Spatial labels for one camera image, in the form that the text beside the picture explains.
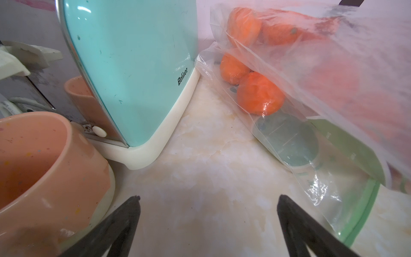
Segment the blue-zip clear bag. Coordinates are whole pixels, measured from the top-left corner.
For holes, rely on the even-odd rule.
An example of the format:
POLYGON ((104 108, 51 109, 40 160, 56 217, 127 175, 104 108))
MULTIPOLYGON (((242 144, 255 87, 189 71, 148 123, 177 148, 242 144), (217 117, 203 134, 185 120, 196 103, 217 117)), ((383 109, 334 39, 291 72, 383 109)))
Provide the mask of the blue-zip clear bag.
POLYGON ((383 162, 385 187, 411 192, 411 4, 243 1, 210 10, 221 50, 328 120, 383 162))

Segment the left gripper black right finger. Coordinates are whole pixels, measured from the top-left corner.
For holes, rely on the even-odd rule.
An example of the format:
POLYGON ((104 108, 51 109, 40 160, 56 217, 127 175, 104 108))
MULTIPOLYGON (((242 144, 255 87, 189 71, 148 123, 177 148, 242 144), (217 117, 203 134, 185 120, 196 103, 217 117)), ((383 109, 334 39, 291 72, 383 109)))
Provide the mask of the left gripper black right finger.
POLYGON ((277 214, 285 243, 291 257, 357 257, 290 197, 281 195, 277 214))

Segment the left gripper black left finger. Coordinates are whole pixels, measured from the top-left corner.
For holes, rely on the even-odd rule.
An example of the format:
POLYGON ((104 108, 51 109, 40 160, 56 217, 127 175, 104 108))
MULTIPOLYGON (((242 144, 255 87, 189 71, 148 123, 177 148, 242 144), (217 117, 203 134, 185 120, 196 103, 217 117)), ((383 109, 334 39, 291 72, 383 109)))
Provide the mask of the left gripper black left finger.
POLYGON ((140 197, 133 196, 113 211, 61 257, 127 257, 141 214, 140 197))

